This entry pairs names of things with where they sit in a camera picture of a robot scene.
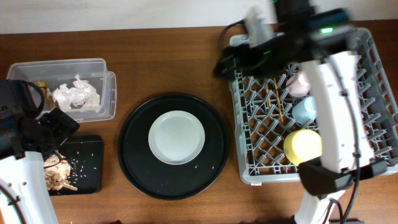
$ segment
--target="green light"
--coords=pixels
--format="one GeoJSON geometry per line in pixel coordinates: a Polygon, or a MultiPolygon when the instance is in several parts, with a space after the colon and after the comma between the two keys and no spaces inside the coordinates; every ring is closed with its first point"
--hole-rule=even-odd
{"type": "Polygon", "coordinates": [[[333,32],[333,28],[331,28],[331,27],[327,27],[327,28],[321,29],[321,33],[322,34],[328,34],[328,33],[331,33],[331,32],[333,32]]]}

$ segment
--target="tissue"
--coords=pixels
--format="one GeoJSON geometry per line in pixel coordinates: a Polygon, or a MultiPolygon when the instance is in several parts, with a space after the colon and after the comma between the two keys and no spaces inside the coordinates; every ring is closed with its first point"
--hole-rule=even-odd
{"type": "Polygon", "coordinates": [[[82,108],[99,106],[100,95],[97,94],[97,90],[88,83],[88,80],[80,80],[79,75],[75,78],[76,81],[73,82],[75,87],[68,88],[67,84],[62,84],[54,90],[52,93],[54,102],[58,102],[62,111],[70,110],[71,104],[74,107],[82,105],[82,108]]]}

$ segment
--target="wooden table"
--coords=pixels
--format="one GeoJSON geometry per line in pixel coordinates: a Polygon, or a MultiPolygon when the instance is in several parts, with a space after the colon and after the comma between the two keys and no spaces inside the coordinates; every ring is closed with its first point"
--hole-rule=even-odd
{"type": "MultiPolygon", "coordinates": [[[[395,97],[398,97],[398,21],[358,22],[371,30],[395,97]]],[[[91,195],[52,197],[60,223],[251,223],[289,218],[300,206],[300,182],[251,187],[239,178],[228,82],[215,79],[221,27],[108,30],[0,36],[0,79],[13,63],[71,58],[103,58],[116,74],[118,104],[111,121],[84,123],[78,134],[104,139],[103,188],[91,195]],[[160,93],[183,92],[209,102],[229,130],[229,158],[213,185],[180,201],[157,200],[135,189],[116,155],[121,126],[134,108],[160,93]]],[[[341,198],[343,207],[351,191],[341,198]]],[[[398,174],[361,182],[350,214],[368,223],[398,220],[398,174]]],[[[333,218],[337,218],[337,209],[333,218]]]]}

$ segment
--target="wooden stick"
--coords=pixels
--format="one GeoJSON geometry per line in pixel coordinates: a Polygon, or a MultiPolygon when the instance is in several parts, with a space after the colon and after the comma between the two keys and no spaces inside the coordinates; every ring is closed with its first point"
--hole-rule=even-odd
{"type": "MultiPolygon", "coordinates": [[[[266,93],[268,95],[269,89],[268,89],[268,83],[266,85],[266,93]]],[[[268,99],[268,107],[271,108],[271,98],[268,99]]]]}
{"type": "Polygon", "coordinates": [[[276,91],[276,100],[278,101],[280,121],[284,122],[284,118],[282,117],[282,108],[280,107],[279,91],[278,91],[278,85],[276,84],[276,78],[274,78],[274,85],[275,85],[275,91],[276,91]]]}

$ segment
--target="dish rack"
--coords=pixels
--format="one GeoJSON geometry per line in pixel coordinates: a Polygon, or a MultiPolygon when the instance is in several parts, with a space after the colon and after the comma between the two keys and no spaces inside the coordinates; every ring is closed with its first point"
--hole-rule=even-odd
{"type": "MultiPolygon", "coordinates": [[[[359,28],[353,34],[359,53],[357,65],[358,93],[364,128],[376,157],[387,161],[386,174],[398,172],[397,104],[380,61],[370,31],[359,28]]],[[[231,46],[249,42],[247,35],[230,39],[231,46]]],[[[284,89],[286,81],[299,71],[297,63],[286,66],[276,80],[279,89],[283,122],[273,79],[243,77],[235,71],[229,83],[235,116],[235,140],[239,173],[246,184],[299,181],[298,168],[285,156],[284,139],[292,131],[318,131],[316,121],[301,125],[292,117],[292,108],[303,98],[294,98],[284,89]]]]}

